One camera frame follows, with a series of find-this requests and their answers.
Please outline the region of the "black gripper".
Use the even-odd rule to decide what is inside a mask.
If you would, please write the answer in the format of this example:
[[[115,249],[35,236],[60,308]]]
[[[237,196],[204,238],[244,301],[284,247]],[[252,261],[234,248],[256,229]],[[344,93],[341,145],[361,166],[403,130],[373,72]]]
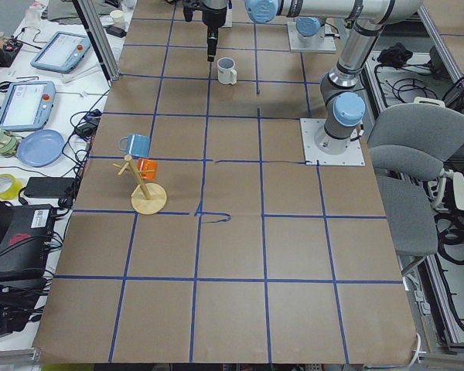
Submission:
[[[195,11],[202,12],[202,22],[208,27],[207,61],[213,62],[217,54],[219,29],[224,26],[227,18],[227,10],[231,7],[228,0],[183,0],[183,15],[186,22],[193,20]]]

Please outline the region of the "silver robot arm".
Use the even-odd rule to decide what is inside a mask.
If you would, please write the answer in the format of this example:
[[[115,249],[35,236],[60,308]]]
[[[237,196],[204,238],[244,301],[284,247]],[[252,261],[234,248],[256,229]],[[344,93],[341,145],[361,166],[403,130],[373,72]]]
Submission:
[[[387,24],[405,20],[418,11],[421,1],[246,1],[249,18],[268,23],[277,16],[342,18],[352,23],[337,64],[322,79],[320,92],[328,117],[333,119],[332,99],[351,91],[359,80],[370,51]]]

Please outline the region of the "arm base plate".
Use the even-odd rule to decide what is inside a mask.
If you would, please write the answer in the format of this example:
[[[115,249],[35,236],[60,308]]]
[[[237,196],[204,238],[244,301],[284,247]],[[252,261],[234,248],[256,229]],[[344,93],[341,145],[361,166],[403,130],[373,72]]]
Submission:
[[[325,131],[325,119],[301,118],[301,134],[307,165],[365,166],[357,128],[348,138],[331,138]]]
[[[288,40],[291,52],[335,54],[336,44],[332,28],[328,25],[322,28],[314,36],[303,36],[296,29],[295,22],[287,23]]]

